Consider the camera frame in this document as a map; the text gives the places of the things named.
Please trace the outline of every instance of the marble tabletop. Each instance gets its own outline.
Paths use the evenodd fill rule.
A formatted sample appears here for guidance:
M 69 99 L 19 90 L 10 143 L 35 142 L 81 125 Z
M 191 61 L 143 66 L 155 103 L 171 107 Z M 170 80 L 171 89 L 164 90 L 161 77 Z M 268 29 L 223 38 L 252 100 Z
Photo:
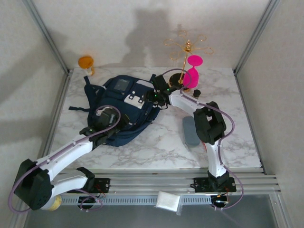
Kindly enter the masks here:
M 130 75 L 149 80 L 151 75 L 161 74 L 168 67 L 114 67 L 96 68 L 90 81 L 103 85 L 107 79 L 117 75 Z M 235 121 L 232 136 L 222 143 L 222 156 L 228 167 L 261 167 L 254 141 L 250 132 L 244 107 L 231 68 L 199 69 L 200 100 L 203 103 L 215 101 L 221 110 Z M 87 126 L 87 113 L 70 111 L 69 106 L 88 108 L 84 93 L 84 72 L 75 68 L 67 91 L 63 110 L 55 133 L 51 151 L 71 141 L 81 129 Z M 68 168 L 84 166 L 88 169 L 166 169 L 205 168 L 208 157 L 203 145 L 189 148 L 184 143 L 182 118 L 187 114 L 179 108 L 169 106 L 140 135 L 122 147 L 99 146 L 92 152 L 73 162 Z M 230 121 L 225 118 L 227 132 Z

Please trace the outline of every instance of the black bottle cap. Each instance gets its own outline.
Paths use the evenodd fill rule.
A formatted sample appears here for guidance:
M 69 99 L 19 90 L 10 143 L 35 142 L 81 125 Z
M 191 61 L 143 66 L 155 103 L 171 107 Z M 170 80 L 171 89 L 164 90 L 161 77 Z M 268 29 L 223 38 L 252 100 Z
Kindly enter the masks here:
M 194 96 L 195 98 L 199 97 L 199 96 L 200 96 L 200 90 L 198 90 L 198 89 L 194 90 L 194 91 L 193 91 L 193 96 Z

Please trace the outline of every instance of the white wall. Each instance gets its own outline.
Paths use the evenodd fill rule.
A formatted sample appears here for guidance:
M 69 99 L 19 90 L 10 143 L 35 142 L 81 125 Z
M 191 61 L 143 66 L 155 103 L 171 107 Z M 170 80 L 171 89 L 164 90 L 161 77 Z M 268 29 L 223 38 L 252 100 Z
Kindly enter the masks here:
M 0 226 L 6 228 L 9 191 L 20 163 L 35 160 L 42 148 L 63 71 L 22 1 L 1 1 L 0 31 Z
M 63 59 L 72 68 L 83 54 L 102 67 L 182 66 L 164 46 L 177 31 L 203 33 L 212 56 L 206 67 L 235 67 L 269 0 L 34 0 Z
M 266 171 L 304 227 L 304 1 L 281 0 L 238 76 Z

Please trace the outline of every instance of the navy backpack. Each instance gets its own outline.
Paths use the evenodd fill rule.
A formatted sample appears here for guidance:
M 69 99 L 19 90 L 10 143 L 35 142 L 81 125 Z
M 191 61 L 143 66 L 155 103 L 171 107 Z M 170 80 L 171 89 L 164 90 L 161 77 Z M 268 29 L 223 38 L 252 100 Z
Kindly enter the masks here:
M 90 108 L 70 107 L 69 110 L 89 112 L 87 123 L 91 126 L 97 108 L 103 105 L 116 107 L 121 114 L 128 115 L 130 121 L 125 128 L 108 138 L 106 144 L 116 147 L 126 145 L 149 126 L 160 111 L 160 108 L 153 107 L 153 103 L 143 101 L 143 96 L 154 90 L 150 81 L 119 75 L 98 86 L 92 85 L 85 76 L 85 94 Z

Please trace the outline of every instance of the glass panel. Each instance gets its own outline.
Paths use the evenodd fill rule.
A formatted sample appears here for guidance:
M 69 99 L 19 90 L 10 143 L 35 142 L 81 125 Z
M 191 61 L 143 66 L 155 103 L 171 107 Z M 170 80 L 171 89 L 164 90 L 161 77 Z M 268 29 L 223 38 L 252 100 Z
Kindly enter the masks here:
M 238 196 L 231 196 L 232 201 Z M 154 206 L 104 206 L 100 211 L 81 212 L 77 206 L 56 211 L 33 211 L 27 228 L 126 227 L 126 228 L 276 228 L 268 195 L 244 196 L 225 211 L 210 205 L 183 206 L 181 215 Z

